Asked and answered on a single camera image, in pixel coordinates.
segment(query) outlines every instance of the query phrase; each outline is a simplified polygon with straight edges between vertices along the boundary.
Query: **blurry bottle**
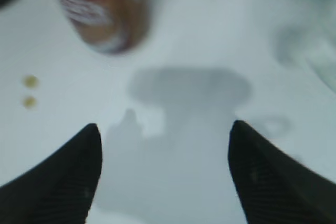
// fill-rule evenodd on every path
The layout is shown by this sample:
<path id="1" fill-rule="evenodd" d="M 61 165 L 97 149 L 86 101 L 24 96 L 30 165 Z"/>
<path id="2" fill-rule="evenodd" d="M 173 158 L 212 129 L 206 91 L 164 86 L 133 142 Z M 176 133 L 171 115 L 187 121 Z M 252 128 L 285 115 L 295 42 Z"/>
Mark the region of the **blurry bottle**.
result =
<path id="1" fill-rule="evenodd" d="M 145 0 L 60 0 L 81 38 L 95 51 L 118 52 L 134 44 L 145 25 Z"/>

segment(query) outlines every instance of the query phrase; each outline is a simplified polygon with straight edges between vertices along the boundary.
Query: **yellow dot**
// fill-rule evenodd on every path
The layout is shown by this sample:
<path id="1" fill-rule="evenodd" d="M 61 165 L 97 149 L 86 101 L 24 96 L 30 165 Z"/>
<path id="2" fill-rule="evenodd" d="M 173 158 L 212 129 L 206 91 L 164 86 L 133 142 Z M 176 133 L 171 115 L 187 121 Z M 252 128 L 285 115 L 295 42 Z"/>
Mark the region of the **yellow dot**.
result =
<path id="1" fill-rule="evenodd" d="M 37 101 L 34 97 L 26 97 L 25 100 L 23 101 L 24 107 L 27 109 L 31 109 L 36 105 Z"/>
<path id="2" fill-rule="evenodd" d="M 38 86 L 38 79 L 36 76 L 26 76 L 24 79 L 24 84 L 27 88 L 36 88 Z"/>

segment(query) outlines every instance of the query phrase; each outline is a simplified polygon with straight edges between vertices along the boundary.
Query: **brown object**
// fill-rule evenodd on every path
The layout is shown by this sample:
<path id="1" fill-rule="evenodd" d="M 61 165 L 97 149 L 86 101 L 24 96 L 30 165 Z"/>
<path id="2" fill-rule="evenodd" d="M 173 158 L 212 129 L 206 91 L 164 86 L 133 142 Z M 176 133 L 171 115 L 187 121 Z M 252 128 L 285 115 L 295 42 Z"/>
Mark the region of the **brown object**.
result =
<path id="1" fill-rule="evenodd" d="M 148 0 L 125 0 L 129 27 L 129 46 L 134 46 L 145 36 L 149 28 L 149 1 Z"/>
<path id="2" fill-rule="evenodd" d="M 60 0 L 81 38 L 99 52 L 135 45 L 147 27 L 146 0 Z"/>

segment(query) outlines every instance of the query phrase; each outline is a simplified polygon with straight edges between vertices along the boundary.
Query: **bottle label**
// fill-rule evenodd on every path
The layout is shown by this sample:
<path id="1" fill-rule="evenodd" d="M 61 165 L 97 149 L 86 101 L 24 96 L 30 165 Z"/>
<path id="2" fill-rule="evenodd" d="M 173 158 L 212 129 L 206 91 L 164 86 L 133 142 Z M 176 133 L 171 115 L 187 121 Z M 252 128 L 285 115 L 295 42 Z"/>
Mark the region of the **bottle label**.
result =
<path id="1" fill-rule="evenodd" d="M 87 25 L 111 25 L 113 20 L 108 10 L 87 0 L 60 0 L 66 15 Z"/>

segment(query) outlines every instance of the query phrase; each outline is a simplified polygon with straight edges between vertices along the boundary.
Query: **white surface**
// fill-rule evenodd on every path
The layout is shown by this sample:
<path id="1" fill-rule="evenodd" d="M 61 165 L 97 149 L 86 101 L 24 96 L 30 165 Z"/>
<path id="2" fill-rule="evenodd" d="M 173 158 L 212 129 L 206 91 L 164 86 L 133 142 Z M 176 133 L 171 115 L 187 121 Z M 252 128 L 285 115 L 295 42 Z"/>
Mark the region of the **white surface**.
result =
<path id="1" fill-rule="evenodd" d="M 82 44 L 55 0 L 0 10 L 0 184 L 96 122 L 88 223 L 245 223 L 226 161 L 236 118 L 336 182 L 335 96 L 279 63 L 281 32 L 312 22 L 318 1 L 156 0 L 150 36 L 118 58 Z"/>

